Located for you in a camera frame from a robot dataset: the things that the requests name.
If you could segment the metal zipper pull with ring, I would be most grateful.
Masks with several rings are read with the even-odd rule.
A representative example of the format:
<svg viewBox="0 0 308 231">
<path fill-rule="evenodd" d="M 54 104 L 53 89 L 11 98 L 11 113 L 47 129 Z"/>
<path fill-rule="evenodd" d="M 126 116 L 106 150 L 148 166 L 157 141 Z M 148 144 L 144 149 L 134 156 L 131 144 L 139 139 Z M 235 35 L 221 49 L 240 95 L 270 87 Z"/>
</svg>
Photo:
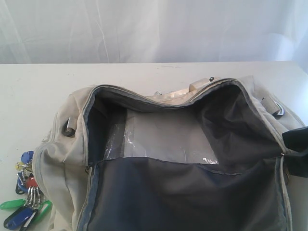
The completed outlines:
<svg viewBox="0 0 308 231">
<path fill-rule="evenodd" d="M 282 154 L 280 159 L 280 173 L 281 173 L 281 181 L 284 185 L 288 185 L 290 182 L 290 172 L 285 163 L 285 155 Z"/>
</svg>

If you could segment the beige fabric duffel bag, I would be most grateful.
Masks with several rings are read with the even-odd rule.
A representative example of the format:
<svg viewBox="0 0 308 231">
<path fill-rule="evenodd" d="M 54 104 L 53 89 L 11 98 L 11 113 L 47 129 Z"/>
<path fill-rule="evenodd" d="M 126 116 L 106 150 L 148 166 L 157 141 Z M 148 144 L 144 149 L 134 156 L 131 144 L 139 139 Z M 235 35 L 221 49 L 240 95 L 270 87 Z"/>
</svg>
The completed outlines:
<svg viewBox="0 0 308 231">
<path fill-rule="evenodd" d="M 32 167 L 53 231 L 290 231 L 282 134 L 303 127 L 252 76 L 97 85 L 68 97 Z"/>
</svg>

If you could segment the bunch of colourful key tags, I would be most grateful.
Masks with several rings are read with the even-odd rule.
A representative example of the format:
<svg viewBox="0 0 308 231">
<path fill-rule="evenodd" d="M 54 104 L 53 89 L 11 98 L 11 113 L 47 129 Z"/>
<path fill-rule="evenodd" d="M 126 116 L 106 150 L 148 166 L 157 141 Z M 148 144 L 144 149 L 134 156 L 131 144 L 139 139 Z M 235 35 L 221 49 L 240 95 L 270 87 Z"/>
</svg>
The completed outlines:
<svg viewBox="0 0 308 231">
<path fill-rule="evenodd" d="M 15 193 L 22 198 L 0 203 L 1 210 L 12 211 L 3 221 L 3 227 L 9 231 L 28 231 L 40 223 L 50 212 L 52 202 L 46 199 L 38 186 L 33 173 L 33 151 L 24 152 L 15 164 Z"/>
</svg>

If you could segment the white paper hang tag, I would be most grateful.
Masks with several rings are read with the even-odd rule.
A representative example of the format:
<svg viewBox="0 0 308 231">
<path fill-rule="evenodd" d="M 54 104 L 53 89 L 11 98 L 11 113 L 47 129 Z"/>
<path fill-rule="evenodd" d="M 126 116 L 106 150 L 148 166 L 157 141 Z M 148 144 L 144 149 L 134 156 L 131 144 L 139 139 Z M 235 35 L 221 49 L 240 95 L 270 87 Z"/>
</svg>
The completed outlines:
<svg viewBox="0 0 308 231">
<path fill-rule="evenodd" d="M 156 91 L 156 92 L 154 93 L 154 96 L 161 96 L 161 95 L 163 95 L 163 93 L 160 92 L 160 91 Z"/>
</svg>

